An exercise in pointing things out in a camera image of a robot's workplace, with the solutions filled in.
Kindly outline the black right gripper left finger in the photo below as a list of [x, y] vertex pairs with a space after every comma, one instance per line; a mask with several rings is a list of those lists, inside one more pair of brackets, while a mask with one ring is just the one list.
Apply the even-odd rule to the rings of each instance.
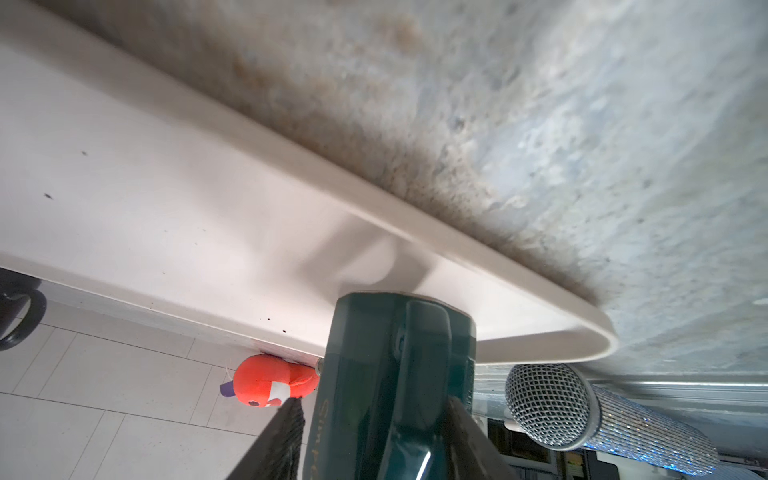
[[289, 398], [227, 480], [296, 480], [304, 427], [301, 400]]

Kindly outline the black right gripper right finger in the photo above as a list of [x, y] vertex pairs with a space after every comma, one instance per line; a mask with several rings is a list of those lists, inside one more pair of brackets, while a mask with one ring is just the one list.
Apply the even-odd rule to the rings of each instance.
[[457, 397], [447, 397], [443, 413], [442, 437], [446, 451], [448, 479], [513, 480], [518, 478]]

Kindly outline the dark green mug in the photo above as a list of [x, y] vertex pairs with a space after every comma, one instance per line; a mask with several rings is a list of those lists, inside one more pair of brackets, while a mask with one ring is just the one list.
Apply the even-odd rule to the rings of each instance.
[[476, 327], [433, 299], [357, 292], [335, 307], [306, 479], [446, 479], [444, 409], [472, 405]]

